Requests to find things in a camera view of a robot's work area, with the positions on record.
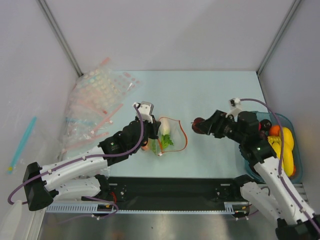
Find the white radish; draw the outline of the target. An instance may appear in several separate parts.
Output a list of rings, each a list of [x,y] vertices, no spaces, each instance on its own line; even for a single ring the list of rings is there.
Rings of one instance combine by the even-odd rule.
[[[171,132],[169,120],[166,117],[161,117],[159,121],[161,122],[161,125],[159,128],[161,135],[162,136],[169,135]]]

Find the green grape bunch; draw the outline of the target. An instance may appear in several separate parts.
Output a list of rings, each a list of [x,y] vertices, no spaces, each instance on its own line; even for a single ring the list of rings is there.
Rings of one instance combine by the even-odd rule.
[[[169,134],[162,135],[160,137],[160,143],[163,149],[166,149],[167,147],[174,145],[173,141],[171,140],[171,136]]]

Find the orange red peach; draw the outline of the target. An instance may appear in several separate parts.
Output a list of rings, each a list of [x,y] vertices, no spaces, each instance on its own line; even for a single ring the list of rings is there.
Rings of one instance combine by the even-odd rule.
[[[148,144],[148,141],[145,141],[144,143],[143,143],[143,146],[141,146],[141,149],[143,150],[143,151],[148,151],[150,148],[149,148],[149,144]]]

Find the clear orange zip bag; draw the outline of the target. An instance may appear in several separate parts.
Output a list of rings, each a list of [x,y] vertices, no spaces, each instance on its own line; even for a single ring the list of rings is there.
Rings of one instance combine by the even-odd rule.
[[[181,121],[166,116],[158,120],[160,121],[158,139],[149,138],[142,150],[152,152],[158,157],[185,150],[188,146],[188,137]]]

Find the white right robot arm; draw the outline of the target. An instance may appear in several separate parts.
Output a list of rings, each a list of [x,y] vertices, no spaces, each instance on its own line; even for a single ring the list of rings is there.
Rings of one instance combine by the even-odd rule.
[[[227,137],[239,144],[241,155],[262,177],[270,194],[262,191],[248,175],[234,179],[237,184],[230,188],[230,194],[237,201],[249,201],[275,224],[279,240],[320,238],[320,216],[282,172],[276,152],[260,134],[260,122],[254,112],[242,111],[234,118],[216,110],[208,119],[197,117],[192,123],[192,130],[217,139]]]

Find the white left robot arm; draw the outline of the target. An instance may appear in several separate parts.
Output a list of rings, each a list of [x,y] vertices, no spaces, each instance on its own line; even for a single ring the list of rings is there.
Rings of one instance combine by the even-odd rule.
[[[111,191],[107,177],[95,174],[86,182],[81,182],[78,177],[127,160],[141,147],[145,147],[149,140],[159,138],[160,126],[161,122],[155,119],[140,121],[136,118],[122,130],[75,159],[49,165],[30,163],[23,177],[29,211],[42,210],[62,198],[107,199]]]

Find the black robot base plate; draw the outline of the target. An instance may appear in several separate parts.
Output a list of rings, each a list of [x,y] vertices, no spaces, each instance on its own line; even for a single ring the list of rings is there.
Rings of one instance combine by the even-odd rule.
[[[110,177],[98,179],[101,187],[93,195],[128,207],[147,204],[211,207],[224,202],[244,202],[240,188],[231,178]]]

